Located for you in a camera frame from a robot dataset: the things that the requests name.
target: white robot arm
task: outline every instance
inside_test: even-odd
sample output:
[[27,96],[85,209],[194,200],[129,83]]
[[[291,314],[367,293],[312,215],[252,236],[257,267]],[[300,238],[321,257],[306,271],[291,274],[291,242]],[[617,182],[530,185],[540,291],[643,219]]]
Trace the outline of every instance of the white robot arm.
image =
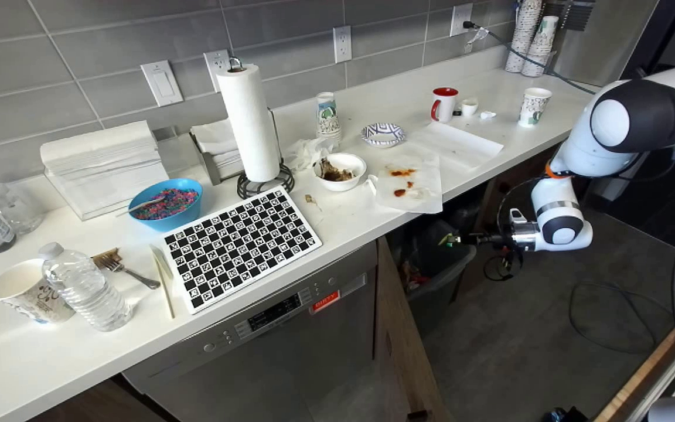
[[573,176],[603,177],[628,168],[640,152],[675,144],[675,68],[648,79],[622,79],[595,93],[547,176],[532,190],[538,219],[509,210],[512,238],[524,251],[578,251],[593,242]]

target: white countertop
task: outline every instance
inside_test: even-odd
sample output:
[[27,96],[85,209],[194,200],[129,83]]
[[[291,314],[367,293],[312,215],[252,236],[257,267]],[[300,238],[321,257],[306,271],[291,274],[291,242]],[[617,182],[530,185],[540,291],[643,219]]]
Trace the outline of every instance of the white countertop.
[[[362,127],[371,122],[402,123],[410,136],[408,142],[392,147],[392,155],[415,155],[418,147],[439,152],[444,197],[452,198],[505,168],[560,142],[589,103],[589,96],[553,76],[530,79],[505,72],[501,60],[505,48],[489,48],[466,59],[339,91],[336,97],[343,127],[341,150],[362,155],[371,170],[390,157],[390,150],[364,144]],[[490,122],[462,117],[452,122],[456,127],[505,144],[497,157],[475,170],[459,163],[456,142],[421,144],[421,138],[415,136],[430,123],[432,88],[442,83],[457,86],[462,97],[479,96],[482,110],[497,111]],[[517,127],[517,111],[524,101],[524,88],[535,83],[550,86],[553,97],[538,128],[521,128]],[[312,138],[314,108],[314,101],[303,101],[274,110],[284,142]],[[377,209],[367,182],[350,192],[326,192],[309,174],[298,174],[295,179],[291,197],[312,223],[323,245],[197,315],[189,311],[183,285],[176,278],[172,280],[176,318],[170,315],[165,293],[151,291],[139,301],[135,318],[116,332],[91,329],[82,318],[41,328],[0,304],[0,420],[29,420],[175,342],[221,322],[241,307],[274,295],[362,244],[415,217],[410,213]],[[306,195],[312,195],[320,205],[308,203]],[[209,186],[204,198],[204,213],[240,200],[233,179]],[[128,215],[103,215],[81,223],[71,209],[57,209],[36,231],[16,242],[8,252],[0,252],[0,270],[23,257],[33,257],[48,242],[62,242],[64,245],[88,252],[123,245],[123,251],[129,252],[129,263],[148,263],[144,271],[152,274],[155,263],[151,260],[148,244],[163,244],[163,233],[136,225]]]

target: plate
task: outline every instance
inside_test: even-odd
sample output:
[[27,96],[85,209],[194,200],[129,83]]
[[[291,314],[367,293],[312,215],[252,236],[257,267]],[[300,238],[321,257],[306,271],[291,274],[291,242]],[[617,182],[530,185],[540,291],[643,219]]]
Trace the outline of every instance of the plate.
[[405,141],[404,127],[396,123],[369,123],[362,132],[373,147],[394,147]]

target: food bowl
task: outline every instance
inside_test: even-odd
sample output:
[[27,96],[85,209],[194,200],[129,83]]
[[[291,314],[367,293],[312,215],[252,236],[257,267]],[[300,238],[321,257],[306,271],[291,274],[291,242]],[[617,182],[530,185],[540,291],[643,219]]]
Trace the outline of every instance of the food bowl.
[[157,231],[180,226],[203,213],[203,185],[192,177],[170,177],[139,192],[129,215]]
[[356,155],[336,152],[314,162],[312,170],[323,186],[333,192],[346,192],[362,182],[367,174],[367,162]]

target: paper towel roll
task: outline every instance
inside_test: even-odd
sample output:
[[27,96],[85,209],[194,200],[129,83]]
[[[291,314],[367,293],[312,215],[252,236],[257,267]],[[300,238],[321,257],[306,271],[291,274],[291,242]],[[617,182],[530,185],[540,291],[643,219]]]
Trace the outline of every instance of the paper towel roll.
[[273,179],[279,174],[281,152],[266,106],[261,68],[247,63],[221,72],[218,83],[247,177],[253,182]]

